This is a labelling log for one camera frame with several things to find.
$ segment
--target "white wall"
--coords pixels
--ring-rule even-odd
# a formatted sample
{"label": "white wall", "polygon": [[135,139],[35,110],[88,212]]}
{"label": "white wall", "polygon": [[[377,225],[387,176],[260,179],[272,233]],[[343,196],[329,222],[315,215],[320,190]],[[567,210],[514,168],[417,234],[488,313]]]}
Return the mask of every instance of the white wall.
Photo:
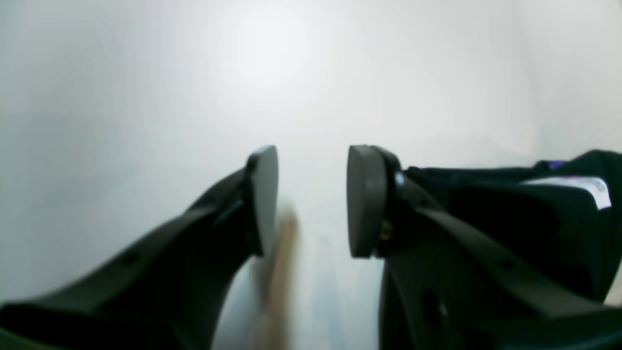
{"label": "white wall", "polygon": [[510,0],[0,11],[0,300],[87,273],[273,143],[288,236],[272,288],[265,263],[238,275],[215,348],[373,349],[382,265],[349,256],[348,146],[419,166],[542,156]]}
{"label": "white wall", "polygon": [[622,151],[622,2],[520,2],[543,152]]}

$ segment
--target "white label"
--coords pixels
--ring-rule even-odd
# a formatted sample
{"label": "white label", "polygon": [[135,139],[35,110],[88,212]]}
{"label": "white label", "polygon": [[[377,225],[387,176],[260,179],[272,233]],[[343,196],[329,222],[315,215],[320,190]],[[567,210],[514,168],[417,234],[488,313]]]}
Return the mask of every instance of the white label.
{"label": "white label", "polygon": [[609,198],[609,188],[607,183],[600,177],[595,176],[561,176],[547,177],[545,179],[536,179],[523,182],[525,185],[552,185],[581,188],[588,191],[598,210],[611,207],[611,199]]}

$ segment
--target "screw hole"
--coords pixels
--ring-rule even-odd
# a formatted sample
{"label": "screw hole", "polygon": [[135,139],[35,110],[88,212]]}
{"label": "screw hole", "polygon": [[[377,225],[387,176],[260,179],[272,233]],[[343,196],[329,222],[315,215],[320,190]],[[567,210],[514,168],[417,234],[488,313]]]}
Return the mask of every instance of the screw hole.
{"label": "screw hole", "polygon": [[139,256],[136,253],[127,254],[125,257],[121,259],[121,265],[124,267],[129,267],[138,262]]}
{"label": "screw hole", "polygon": [[442,331],[448,326],[449,311],[436,293],[425,290],[422,296],[424,316],[431,328]]}

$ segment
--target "black cloth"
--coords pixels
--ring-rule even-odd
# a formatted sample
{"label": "black cloth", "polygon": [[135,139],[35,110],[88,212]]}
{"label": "black cloth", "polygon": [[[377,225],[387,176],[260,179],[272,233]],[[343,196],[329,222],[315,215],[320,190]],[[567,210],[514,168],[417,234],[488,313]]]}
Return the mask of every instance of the black cloth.
{"label": "black cloth", "polygon": [[[449,213],[479,228],[566,288],[604,301],[622,258],[622,155],[590,151],[552,169],[409,168]],[[611,207],[600,209],[586,190],[529,186],[550,177],[599,177]]]}

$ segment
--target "purple label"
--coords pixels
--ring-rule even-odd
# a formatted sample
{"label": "purple label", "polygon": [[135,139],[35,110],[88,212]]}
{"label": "purple label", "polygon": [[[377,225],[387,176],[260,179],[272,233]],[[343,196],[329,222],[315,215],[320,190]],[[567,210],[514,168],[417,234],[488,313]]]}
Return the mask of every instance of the purple label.
{"label": "purple label", "polygon": [[546,164],[549,166],[549,169],[557,169],[562,165],[566,164],[567,161],[546,161]]}

